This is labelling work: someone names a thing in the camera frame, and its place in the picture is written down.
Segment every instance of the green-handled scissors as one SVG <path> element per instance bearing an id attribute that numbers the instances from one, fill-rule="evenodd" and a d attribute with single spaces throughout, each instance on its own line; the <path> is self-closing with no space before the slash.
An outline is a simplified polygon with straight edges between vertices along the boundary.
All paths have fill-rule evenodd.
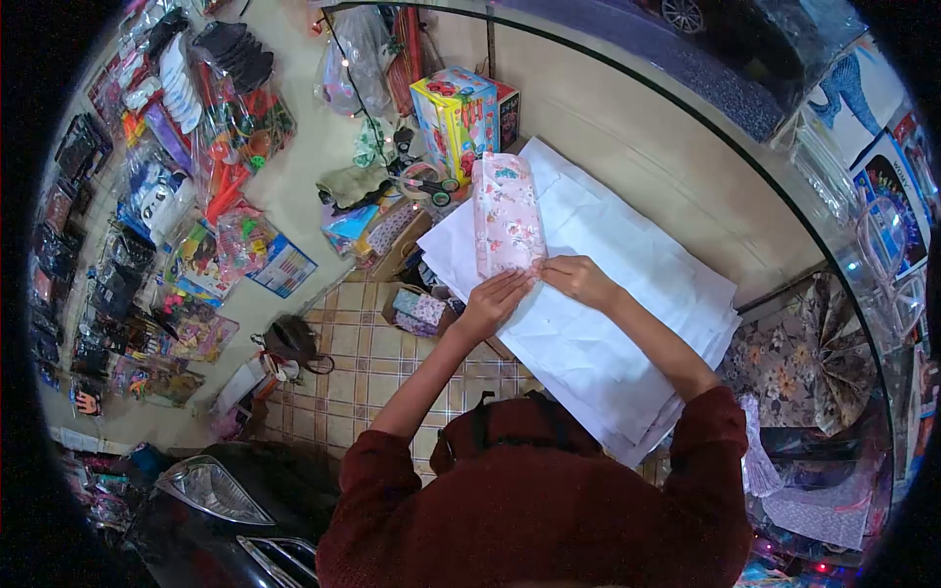
<path id="1" fill-rule="evenodd" d="M 412 180 L 410 178 L 398 178 L 389 176 L 405 185 L 418 188 L 426 194 L 431 195 L 431 201 L 435 206 L 447 206 L 451 203 L 451 193 L 456 192 L 461 184 L 454 178 L 445 178 L 440 182 L 431 182 L 429 180 Z"/>

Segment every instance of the maroon sweater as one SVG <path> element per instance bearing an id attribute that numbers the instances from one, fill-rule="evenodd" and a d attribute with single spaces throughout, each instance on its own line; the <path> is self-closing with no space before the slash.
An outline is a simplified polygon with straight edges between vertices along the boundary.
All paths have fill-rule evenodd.
<path id="1" fill-rule="evenodd" d="M 472 455 L 470 415 L 458 417 L 445 429 L 457 460 L 438 465 L 447 471 L 426 488 L 407 439 L 364 432 L 343 460 L 343 494 L 318 546 L 321 585 L 735 583 L 752 534 L 740 465 L 745 417 L 728 388 L 684 408 L 663 490 L 597 453 L 559 413 L 577 453 L 497 445 Z M 554 438 L 534 401 L 494 403 L 490 414 L 490 439 Z"/>

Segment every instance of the hand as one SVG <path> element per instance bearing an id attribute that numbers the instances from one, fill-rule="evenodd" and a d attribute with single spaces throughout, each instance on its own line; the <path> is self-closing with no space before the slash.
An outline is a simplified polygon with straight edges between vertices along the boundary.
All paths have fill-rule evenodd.
<path id="1" fill-rule="evenodd" d="M 544 282 L 587 307 L 607 313 L 623 290 L 584 255 L 559 255 L 533 262 Z"/>
<path id="2" fill-rule="evenodd" d="M 533 289 L 533 282 L 521 269 L 506 270 L 485 281 L 470 291 L 467 308 L 451 328 L 474 345 L 493 337 L 519 301 Z"/>

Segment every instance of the person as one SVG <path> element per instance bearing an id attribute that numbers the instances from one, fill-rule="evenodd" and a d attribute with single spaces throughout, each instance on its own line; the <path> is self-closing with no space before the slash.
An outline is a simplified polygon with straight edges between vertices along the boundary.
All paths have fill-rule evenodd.
<path id="1" fill-rule="evenodd" d="M 471 349 L 538 276 L 603 312 L 686 403 L 663 489 L 610 457 L 565 409 L 530 394 L 439 434 L 422 488 L 408 446 Z M 679 336 L 587 257 L 559 256 L 474 288 L 467 309 L 346 453 L 317 551 L 321 585 L 731 586 L 753 535 L 742 493 L 745 417 Z"/>

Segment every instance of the brown bag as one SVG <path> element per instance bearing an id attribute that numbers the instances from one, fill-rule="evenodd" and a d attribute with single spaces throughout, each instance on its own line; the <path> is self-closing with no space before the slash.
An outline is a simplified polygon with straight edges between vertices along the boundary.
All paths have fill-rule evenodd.
<path id="1" fill-rule="evenodd" d="M 251 339 L 272 355 L 287 361 L 293 359 L 308 372 L 325 374 L 333 371 L 333 358 L 317 352 L 317 333 L 299 316 L 280 316 L 263 337 L 252 335 Z"/>

